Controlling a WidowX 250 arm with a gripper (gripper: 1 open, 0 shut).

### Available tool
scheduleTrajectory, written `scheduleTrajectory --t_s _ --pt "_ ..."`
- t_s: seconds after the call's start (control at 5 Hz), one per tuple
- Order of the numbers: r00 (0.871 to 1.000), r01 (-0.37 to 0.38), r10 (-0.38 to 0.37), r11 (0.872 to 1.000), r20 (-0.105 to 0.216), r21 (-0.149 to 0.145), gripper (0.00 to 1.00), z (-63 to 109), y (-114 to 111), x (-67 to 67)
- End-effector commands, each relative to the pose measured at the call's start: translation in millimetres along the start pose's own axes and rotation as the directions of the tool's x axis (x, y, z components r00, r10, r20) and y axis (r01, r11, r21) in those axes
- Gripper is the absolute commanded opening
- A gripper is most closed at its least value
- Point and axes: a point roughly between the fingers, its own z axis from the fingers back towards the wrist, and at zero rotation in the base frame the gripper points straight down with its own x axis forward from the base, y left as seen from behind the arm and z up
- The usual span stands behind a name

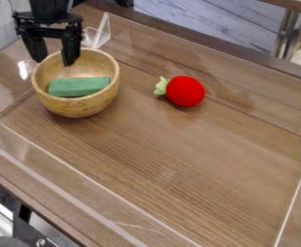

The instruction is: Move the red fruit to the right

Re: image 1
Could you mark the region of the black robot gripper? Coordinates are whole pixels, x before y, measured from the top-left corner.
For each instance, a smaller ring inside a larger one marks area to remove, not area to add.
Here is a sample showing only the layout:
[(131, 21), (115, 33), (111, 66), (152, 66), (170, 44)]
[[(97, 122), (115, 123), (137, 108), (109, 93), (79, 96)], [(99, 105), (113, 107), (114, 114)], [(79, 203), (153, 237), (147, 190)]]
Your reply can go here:
[(62, 62), (71, 66), (79, 57), (82, 17), (70, 12), (74, 0), (27, 0), (29, 11), (13, 12), (15, 31), (31, 59), (41, 63), (47, 57), (43, 38), (61, 39)]

